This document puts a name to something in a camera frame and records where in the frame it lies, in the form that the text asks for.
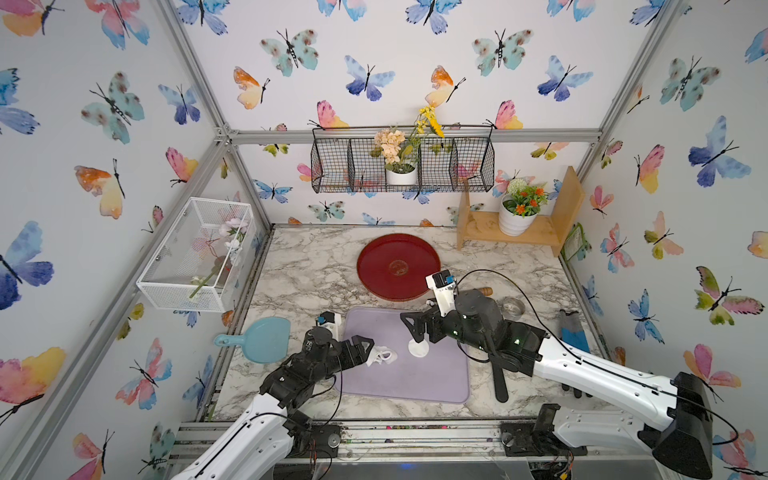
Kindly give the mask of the white mesh wall basket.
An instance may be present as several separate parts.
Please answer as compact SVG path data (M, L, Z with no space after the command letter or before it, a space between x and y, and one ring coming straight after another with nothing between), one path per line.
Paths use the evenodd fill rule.
M196 286L193 276L205 277L213 265L209 240L218 237L219 226L233 217L249 221L248 232L237 264L223 277L224 284L204 287L195 300L189 298ZM136 285L153 307L165 310L192 310L222 313L231 299L240 275L246 247L257 232L248 203L191 197L171 223L152 260L139 275Z

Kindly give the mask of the round cut dough wrapper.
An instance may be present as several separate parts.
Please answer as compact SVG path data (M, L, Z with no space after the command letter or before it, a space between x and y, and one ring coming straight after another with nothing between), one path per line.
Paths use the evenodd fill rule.
M409 353L416 358L426 357L430 350L429 342L426 340L417 342L416 340L411 339L407 344L407 348Z

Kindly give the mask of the pink artificial flower stem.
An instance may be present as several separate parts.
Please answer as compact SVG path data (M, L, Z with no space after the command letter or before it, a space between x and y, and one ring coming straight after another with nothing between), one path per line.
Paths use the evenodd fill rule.
M204 287L216 287L224 284L223 277L237 264L237 257L248 232L249 221L233 217L219 226L218 237L209 240L214 256L210 272L205 276L193 276L191 283L196 286L189 298L195 300Z

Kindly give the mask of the lavender silicone mat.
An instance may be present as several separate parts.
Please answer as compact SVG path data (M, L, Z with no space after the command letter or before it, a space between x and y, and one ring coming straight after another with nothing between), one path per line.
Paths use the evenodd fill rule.
M343 372L336 388L345 395L362 395L462 404L470 396L469 364L456 345L446 339L429 346L424 357L413 356L412 336L398 310L355 307L348 311L344 337L359 335L396 354L390 363L361 365Z

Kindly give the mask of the white dough piece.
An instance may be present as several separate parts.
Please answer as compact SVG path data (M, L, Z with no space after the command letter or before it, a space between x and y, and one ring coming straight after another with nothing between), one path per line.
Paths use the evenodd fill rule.
M398 354L394 350L388 347L374 346L369 353L366 365L372 366L374 364L391 364L397 359Z

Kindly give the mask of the blue rubber glove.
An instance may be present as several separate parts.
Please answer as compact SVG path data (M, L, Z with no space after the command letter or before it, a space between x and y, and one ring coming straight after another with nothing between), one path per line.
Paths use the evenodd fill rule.
M558 312L557 323L559 328L558 337L565 344L583 352L590 353L588 339L581 322L580 314L577 311L566 311L561 309Z

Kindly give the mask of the red round tray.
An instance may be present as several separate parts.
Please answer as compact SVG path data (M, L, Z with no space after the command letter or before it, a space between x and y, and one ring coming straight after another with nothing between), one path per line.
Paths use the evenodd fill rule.
M384 300L405 302L429 291L426 278L441 270L436 250L409 234L389 234L368 243L356 263L362 285Z

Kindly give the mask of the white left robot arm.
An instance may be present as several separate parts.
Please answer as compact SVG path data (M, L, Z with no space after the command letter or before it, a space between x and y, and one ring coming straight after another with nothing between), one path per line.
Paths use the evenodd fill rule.
M318 430L300 408L315 385L364 365L375 346L355 335L338 341L316 326L305 333L299 352L286 358L262 383L258 395L201 456L177 479L260 479L292 453L317 451Z

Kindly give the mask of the orange flower plant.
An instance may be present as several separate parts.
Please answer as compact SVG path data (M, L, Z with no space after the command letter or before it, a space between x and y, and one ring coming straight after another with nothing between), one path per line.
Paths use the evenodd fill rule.
M533 217L549 202L548 193L542 185L532 185L522 178L515 178L508 184L501 202L507 212L520 217Z

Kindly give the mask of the green paper packet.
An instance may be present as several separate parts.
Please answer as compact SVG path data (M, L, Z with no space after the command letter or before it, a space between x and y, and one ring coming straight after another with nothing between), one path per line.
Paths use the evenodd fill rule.
M566 237L561 256L566 262L582 261L591 251L592 245L586 237L584 227L577 222Z

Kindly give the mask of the black handled strainer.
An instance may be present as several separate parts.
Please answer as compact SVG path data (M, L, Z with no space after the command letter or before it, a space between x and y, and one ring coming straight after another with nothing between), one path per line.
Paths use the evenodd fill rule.
M509 400L508 388L505 380L504 370L498 363L497 358L500 357L500 350L503 346L504 340L498 340L495 345L495 352L489 354L489 360L492 369L492 378L494 386L495 398L499 403L507 403Z

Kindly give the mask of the white ribbed flower pot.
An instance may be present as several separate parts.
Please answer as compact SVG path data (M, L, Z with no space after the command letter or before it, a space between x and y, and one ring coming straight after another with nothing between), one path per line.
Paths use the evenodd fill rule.
M537 213L531 213L526 205L511 199L504 200L499 210L499 228L503 234L517 237L528 230L536 217Z

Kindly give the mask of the teal plastic scoop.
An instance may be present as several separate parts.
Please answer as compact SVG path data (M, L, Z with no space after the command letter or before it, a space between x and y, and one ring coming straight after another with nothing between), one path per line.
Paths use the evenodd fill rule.
M218 335L217 347L238 347L243 356L257 364L271 364L287 356L291 322L281 317L267 317L254 322L241 335Z

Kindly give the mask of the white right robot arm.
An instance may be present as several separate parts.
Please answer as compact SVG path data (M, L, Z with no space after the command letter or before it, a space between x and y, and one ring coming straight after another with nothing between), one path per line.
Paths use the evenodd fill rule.
M484 351L494 367L566 384L618 408L595 421L559 408L550 424L561 443L636 447L681 475L712 478L714 415L697 376L653 375L580 351L544 329L505 319L496 301L477 290L446 291L428 310L400 319L417 343L449 337Z

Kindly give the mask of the wooden shelf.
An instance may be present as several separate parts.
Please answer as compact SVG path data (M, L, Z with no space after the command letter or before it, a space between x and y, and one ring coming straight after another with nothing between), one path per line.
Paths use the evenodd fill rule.
M569 166L551 214L528 217L527 228L519 235L510 236L501 230L498 212L471 210L468 188L468 182L464 181L456 232L458 250L462 249L466 241L478 240L549 246L552 254L557 257L576 223L585 198L585 190L576 171Z

